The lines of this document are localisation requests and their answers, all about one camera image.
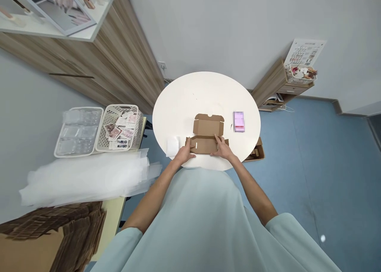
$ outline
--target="framed picture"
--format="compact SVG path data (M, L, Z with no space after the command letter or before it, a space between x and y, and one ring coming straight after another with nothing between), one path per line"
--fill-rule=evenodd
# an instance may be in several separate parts
M65 36L96 24L79 0L27 1Z

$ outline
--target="blue floor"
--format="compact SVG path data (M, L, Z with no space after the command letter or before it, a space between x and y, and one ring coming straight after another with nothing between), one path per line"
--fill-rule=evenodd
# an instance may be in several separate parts
M380 271L381 153L367 121L336 116L325 101L296 98L288 105L294 113L261 112L266 158L246 168L278 213L293 214L342 271ZM150 162L167 166L153 132L146 134ZM235 171L227 173L251 208ZM141 198L126 202L123 220Z

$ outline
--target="desk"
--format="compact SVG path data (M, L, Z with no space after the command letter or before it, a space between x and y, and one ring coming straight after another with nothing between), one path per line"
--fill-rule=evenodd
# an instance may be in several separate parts
M244 112L244 133L233 131L233 111ZM185 137L194 135L193 121L198 113L221 115L225 119L223 137L229 139L232 152L241 162L251 154L261 131L261 119L253 97L232 78L208 71L179 77L158 97L152 124L156 140L164 152L168 137L180 136L184 144ZM183 167L225 171L232 166L223 158L198 154Z
M142 143L144 129L146 127L147 118L143 117L142 133L140 137L140 144ZM138 149L129 150L129 152L136 152ZM122 217L124 204L126 203L125 197L119 197L104 201L102 209L105 210L106 218L104 220L102 234L100 236L97 252L92 256L91 261L98 261L103 251L109 245L113 237L118 231L120 219Z

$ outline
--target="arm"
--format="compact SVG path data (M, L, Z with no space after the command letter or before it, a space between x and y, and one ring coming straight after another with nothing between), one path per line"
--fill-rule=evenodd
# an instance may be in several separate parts
M270 219L278 215L277 211L261 187L250 175L248 170L246 170L245 166L243 166L238 157L233 154L230 147L225 144L224 137L214 136L218 143L218 151L212 153L211 156L220 156L231 163L237 172L251 207L257 214L261 223L265 226Z
M138 228L142 233L146 232L154 218L159 212L160 206L163 203L165 193L168 190L169 184L178 168L189 159L196 157L190 153L191 139L187 139L185 146L181 147L176 157L165 168L160 177L150 187L148 192L142 198L131 216L124 223L121 230L134 227Z

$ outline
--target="electrical outlet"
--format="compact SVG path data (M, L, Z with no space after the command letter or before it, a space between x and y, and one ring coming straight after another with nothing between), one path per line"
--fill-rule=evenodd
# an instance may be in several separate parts
M167 68L167 66L165 65L165 62L158 62L158 64L159 64L159 67L161 69L166 69Z

